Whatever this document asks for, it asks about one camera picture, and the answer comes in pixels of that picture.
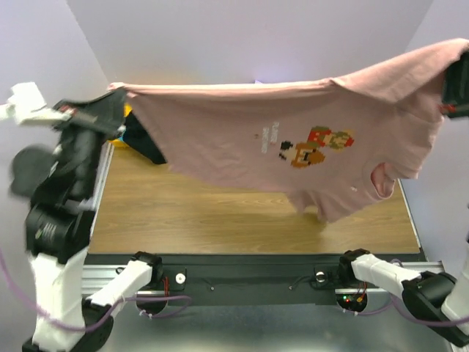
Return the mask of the pink t-shirt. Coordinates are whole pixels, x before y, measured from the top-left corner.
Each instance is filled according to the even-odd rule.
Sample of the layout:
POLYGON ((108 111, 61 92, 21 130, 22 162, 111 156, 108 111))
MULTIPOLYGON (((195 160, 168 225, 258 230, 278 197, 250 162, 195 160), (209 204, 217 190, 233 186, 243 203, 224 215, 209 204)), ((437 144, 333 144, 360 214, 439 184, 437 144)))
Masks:
POLYGON ((170 169, 215 186, 284 193, 334 222, 415 179, 444 118, 457 38, 354 73, 277 84, 122 84, 170 169))

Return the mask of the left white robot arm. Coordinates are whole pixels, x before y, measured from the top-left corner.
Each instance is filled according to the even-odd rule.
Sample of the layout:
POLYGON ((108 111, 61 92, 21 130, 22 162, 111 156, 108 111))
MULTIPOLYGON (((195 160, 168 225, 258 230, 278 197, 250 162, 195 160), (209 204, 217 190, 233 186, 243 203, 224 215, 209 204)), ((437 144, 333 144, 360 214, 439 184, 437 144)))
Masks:
POLYGON ((161 258, 138 252, 92 297, 81 294, 95 212, 78 204, 94 195, 102 146, 122 132, 125 97, 119 88, 85 102, 62 100, 51 109, 59 143, 25 220, 38 312, 24 351, 97 351, 122 305, 141 288, 162 283, 161 258))

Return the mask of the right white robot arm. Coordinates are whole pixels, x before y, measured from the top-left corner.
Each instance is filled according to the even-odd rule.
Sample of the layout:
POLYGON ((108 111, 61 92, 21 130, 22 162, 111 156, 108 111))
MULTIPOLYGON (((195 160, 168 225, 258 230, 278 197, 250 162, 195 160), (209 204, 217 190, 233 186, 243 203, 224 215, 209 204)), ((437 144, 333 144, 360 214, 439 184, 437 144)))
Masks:
POLYGON ((430 327, 459 348, 468 345, 468 263, 456 279, 445 272, 412 271, 357 249, 340 257, 337 271, 343 285, 380 287, 402 300, 406 319, 430 327))

